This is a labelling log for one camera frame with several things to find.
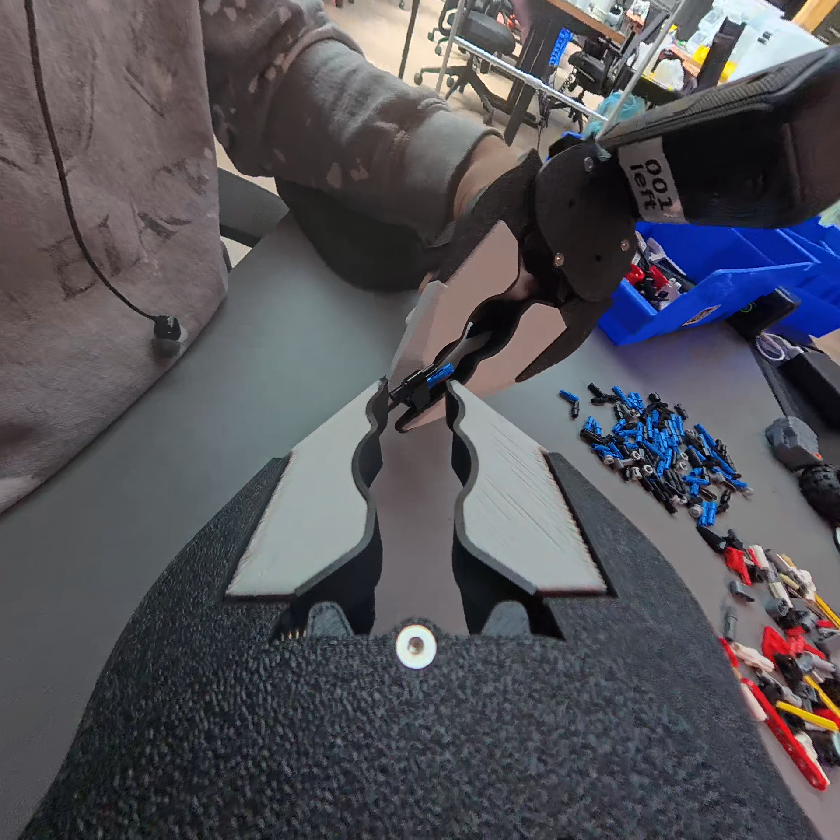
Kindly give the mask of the black power brick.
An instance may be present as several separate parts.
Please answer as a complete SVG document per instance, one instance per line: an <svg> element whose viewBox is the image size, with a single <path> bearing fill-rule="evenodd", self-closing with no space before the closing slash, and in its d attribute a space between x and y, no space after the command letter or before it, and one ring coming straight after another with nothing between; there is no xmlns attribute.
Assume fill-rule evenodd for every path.
<svg viewBox="0 0 840 840"><path fill-rule="evenodd" d="M780 363L781 376L801 393L823 421L839 428L839 366L828 355L801 350Z"/></svg>

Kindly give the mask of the black office chair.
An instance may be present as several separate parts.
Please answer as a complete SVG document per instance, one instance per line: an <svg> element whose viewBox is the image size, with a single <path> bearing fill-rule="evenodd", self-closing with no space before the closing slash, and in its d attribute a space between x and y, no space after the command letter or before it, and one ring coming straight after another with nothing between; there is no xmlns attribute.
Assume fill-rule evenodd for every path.
<svg viewBox="0 0 840 840"><path fill-rule="evenodd" d="M513 57L517 41L508 24L499 20L504 2L467 2L465 12L457 27L457 36L470 42L496 57ZM445 1L437 21L437 31L441 39L437 42L435 53L443 54L442 44L449 42L455 26L458 1ZM447 66L447 90L444 98L448 100L454 92L464 93L467 88L477 94L483 109L483 122L491 126L494 118L494 105L490 101L490 90L480 78L480 72L488 72L488 61L465 52L465 63L460 66Z"/></svg>
<svg viewBox="0 0 840 840"><path fill-rule="evenodd" d="M569 59L571 71L560 91L571 96L575 89L580 89L574 98L579 103L583 103L586 93L606 99L613 91L618 72L627 62L627 50L633 44L633 36L621 45L603 35L587 36L582 49Z"/></svg>

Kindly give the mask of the person's torso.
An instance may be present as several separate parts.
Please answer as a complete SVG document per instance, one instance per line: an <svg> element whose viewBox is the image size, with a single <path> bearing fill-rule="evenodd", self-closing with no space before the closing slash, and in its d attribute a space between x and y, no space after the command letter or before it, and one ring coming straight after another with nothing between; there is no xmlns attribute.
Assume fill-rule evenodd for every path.
<svg viewBox="0 0 840 840"><path fill-rule="evenodd" d="M2 2L2 510L226 293L198 2Z"/></svg>

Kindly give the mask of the person's left forearm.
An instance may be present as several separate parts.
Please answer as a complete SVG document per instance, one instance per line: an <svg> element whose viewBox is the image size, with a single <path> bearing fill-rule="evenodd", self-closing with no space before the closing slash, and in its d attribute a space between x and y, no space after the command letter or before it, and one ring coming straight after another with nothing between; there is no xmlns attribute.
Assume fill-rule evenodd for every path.
<svg viewBox="0 0 840 840"><path fill-rule="evenodd" d="M435 238L471 151L500 135L372 65L321 2L201 2L213 128L275 177Z"/></svg>

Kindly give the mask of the grey desk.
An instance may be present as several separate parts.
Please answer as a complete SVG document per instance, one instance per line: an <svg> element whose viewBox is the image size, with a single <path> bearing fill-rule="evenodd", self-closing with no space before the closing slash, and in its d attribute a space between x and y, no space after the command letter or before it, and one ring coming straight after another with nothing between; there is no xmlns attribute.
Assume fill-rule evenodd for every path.
<svg viewBox="0 0 840 840"><path fill-rule="evenodd" d="M339 280L286 217L234 269L185 358L107 433L2 516L2 838L17 838L65 758L134 610L190 539L266 462L386 373L414 303ZM727 527L789 554L838 607L828 527L770 454L784 413L726 325L571 357L489 404L562 454L672 563L712 622L728 570L686 522L611 476L557 396L588 383L656 392L722 438L754 488Z"/></svg>

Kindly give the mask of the person's left hand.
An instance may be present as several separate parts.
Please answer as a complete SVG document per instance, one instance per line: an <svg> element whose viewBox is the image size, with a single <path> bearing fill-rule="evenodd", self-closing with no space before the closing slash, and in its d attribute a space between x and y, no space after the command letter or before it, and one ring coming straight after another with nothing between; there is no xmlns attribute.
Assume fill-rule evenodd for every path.
<svg viewBox="0 0 840 840"><path fill-rule="evenodd" d="M523 153L512 148L496 134L483 137L471 151L463 171L458 175L452 201L451 217L455 221L491 184L515 169Z"/></svg>

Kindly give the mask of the pile of blue black pins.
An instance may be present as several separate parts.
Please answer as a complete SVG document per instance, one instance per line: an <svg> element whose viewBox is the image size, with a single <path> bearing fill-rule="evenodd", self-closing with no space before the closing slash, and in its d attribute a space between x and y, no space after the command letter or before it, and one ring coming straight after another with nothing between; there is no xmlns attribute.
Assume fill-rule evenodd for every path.
<svg viewBox="0 0 840 840"><path fill-rule="evenodd" d="M682 405L617 385L606 390L589 383L586 390L589 407L609 409L612 421L584 416L581 407L579 418L570 415L582 422L580 441L605 468L640 487L669 516L683 511L695 525L710 528L734 498L753 497L727 445L693 424Z"/></svg>

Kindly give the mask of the pile of mixed building pieces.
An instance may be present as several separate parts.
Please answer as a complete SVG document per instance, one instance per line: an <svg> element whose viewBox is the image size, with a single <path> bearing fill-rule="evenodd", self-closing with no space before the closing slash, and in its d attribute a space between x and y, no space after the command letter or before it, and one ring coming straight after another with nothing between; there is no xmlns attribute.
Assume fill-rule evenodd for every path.
<svg viewBox="0 0 840 840"><path fill-rule="evenodd" d="M787 553L696 530L731 578L719 643L752 717L819 792L838 775L838 611Z"/></svg>

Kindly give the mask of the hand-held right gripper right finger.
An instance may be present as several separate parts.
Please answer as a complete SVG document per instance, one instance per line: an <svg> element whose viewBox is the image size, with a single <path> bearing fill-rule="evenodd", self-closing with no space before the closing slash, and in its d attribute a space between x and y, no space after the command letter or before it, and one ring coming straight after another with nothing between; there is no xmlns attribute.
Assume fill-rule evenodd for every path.
<svg viewBox="0 0 840 840"><path fill-rule="evenodd" d="M456 382L446 421L462 486L452 564L468 631L510 608L526 634L559 634L550 601L607 596L607 579L551 454Z"/></svg>

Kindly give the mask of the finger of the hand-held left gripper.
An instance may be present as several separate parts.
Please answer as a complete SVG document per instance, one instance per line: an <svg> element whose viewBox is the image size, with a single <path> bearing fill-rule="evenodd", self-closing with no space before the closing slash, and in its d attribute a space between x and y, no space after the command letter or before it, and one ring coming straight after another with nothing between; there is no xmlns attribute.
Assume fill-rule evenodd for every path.
<svg viewBox="0 0 840 840"><path fill-rule="evenodd" d="M406 319L406 329L388 376L401 382L447 359L464 338L475 312L505 295L517 282L518 240L499 221L448 280L430 280Z"/></svg>
<svg viewBox="0 0 840 840"><path fill-rule="evenodd" d="M461 343L447 359L434 362L436 369L451 363L455 372L430 391L431 402L422 412L399 405L396 431L406 434L443 417L450 384L479 397L508 388L564 331L560 310L547 303L483 304Z"/></svg>

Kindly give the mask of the heap of spare pieces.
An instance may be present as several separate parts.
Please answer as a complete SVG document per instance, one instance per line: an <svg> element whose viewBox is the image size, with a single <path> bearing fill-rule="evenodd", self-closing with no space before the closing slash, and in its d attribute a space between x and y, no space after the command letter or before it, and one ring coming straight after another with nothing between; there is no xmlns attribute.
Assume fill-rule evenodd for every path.
<svg viewBox="0 0 840 840"><path fill-rule="evenodd" d="M661 244L636 233L636 254L624 279L657 312L694 290L695 283L669 258Z"/></svg>

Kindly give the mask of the black rubber tire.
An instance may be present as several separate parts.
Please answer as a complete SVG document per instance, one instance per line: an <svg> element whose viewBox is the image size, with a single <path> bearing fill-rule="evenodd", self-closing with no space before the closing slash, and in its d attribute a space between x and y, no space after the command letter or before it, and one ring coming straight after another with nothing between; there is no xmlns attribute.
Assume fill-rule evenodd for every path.
<svg viewBox="0 0 840 840"><path fill-rule="evenodd" d="M809 506L831 528L839 526L839 468L828 464L804 467L798 475L799 489Z"/></svg>

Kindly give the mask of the black bent beam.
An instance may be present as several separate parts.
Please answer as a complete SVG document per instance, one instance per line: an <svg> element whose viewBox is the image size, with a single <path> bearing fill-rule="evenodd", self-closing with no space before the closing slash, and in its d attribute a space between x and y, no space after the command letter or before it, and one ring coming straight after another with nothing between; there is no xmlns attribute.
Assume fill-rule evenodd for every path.
<svg viewBox="0 0 840 840"><path fill-rule="evenodd" d="M416 413L425 410L431 403L429 378L435 372L435 364L409 374L393 391L389 392L388 412L399 405L405 405Z"/></svg>

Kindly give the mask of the grey motor block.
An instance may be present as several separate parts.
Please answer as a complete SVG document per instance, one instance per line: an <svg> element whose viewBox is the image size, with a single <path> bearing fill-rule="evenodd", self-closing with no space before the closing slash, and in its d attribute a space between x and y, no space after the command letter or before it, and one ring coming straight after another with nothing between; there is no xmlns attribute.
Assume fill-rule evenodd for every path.
<svg viewBox="0 0 840 840"><path fill-rule="evenodd" d="M773 456L792 473L823 463L816 432L798 417L777 418L764 435Z"/></svg>

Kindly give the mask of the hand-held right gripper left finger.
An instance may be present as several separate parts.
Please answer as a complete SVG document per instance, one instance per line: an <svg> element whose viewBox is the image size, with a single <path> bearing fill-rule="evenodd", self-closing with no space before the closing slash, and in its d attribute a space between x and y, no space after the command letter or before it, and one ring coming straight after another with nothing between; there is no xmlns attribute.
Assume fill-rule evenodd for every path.
<svg viewBox="0 0 840 840"><path fill-rule="evenodd" d="M283 603L280 631L303 630L310 610L333 603L352 634L375 624L383 551L371 488L388 422L381 378L280 462L277 483L225 589L232 603Z"/></svg>

